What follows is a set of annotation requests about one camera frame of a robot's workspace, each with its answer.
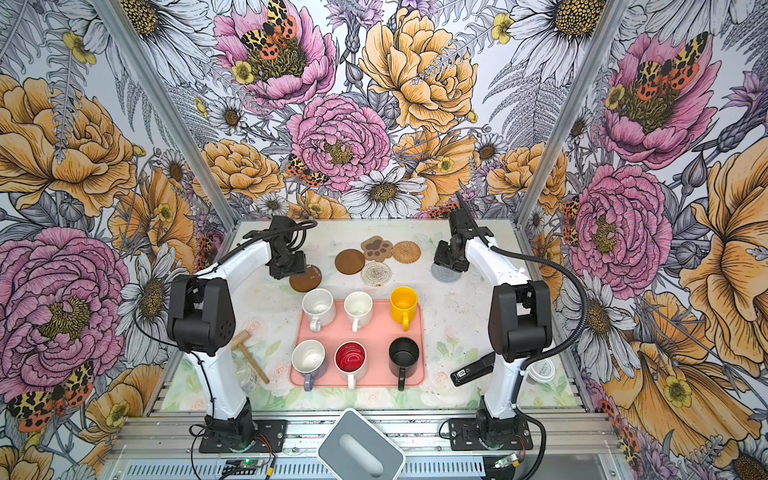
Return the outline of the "grey blue round coaster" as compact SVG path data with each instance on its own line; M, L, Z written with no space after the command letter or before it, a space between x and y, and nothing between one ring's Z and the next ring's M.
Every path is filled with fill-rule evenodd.
M456 272L450 268L432 264L430 267L430 273L434 277L435 280L442 282L442 283L453 283L458 281L462 273Z

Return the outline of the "brown glossy round coaster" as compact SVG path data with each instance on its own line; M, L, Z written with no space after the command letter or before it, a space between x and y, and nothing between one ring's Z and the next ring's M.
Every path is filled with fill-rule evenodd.
M308 265L304 273L291 275L289 277L289 284L296 292L307 293L318 288L322 278L322 271L317 266Z

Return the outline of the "woven rattan round coaster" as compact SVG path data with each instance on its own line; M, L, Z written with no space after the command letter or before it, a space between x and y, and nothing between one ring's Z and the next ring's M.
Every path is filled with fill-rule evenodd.
M393 247L394 259L402 264L411 264L421 257L421 248L413 241L401 241Z

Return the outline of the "dark brown round coaster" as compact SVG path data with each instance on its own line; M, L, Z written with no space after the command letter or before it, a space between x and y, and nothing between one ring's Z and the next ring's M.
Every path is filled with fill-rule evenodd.
M366 264L364 254L356 249L346 249L341 251L334 260L335 268L344 275L354 275L359 273Z

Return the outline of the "paw shaped cork coaster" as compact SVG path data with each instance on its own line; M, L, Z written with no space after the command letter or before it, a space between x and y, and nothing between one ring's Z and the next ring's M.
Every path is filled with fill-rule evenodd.
M381 236L373 236L364 240L360 248L367 261L384 262L393 257L393 244Z

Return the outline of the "white patterned round coaster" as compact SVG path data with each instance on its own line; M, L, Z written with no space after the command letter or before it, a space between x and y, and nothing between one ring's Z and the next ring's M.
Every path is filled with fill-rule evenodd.
M361 280L369 287L381 287L392 278L391 268L383 262L366 264L360 272Z

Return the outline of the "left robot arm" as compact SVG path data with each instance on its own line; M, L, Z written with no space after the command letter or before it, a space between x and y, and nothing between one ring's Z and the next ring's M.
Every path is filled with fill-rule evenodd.
M167 336L195 363L207 393L203 446L245 451L257 441L250 401L239 384L232 346L237 326L231 291L266 266L281 280L306 271L302 246L315 220L275 216L267 229L252 230L212 266L171 283Z

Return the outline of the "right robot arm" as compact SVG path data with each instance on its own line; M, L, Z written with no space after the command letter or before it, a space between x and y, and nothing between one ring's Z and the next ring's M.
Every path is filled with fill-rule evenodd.
M499 253L492 232L478 226L464 208L452 211L449 223L451 238L438 244L434 264L460 273L475 267L493 286L488 316L492 352L450 375L455 386L485 375L491 383L474 418L448 420L451 449L530 449L533 441L517 397L525 379L524 362L552 342L549 289Z

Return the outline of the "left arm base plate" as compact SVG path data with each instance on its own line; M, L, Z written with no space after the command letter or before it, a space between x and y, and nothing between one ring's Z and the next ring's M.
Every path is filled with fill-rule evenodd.
M256 420L250 425L235 420L213 420L200 441L199 452L225 453L280 453L286 438L286 420Z

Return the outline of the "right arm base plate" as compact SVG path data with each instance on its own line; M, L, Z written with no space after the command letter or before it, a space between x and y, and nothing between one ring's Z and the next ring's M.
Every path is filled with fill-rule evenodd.
M534 447L528 422L520 416L490 421L451 418L448 440L453 451L529 451Z

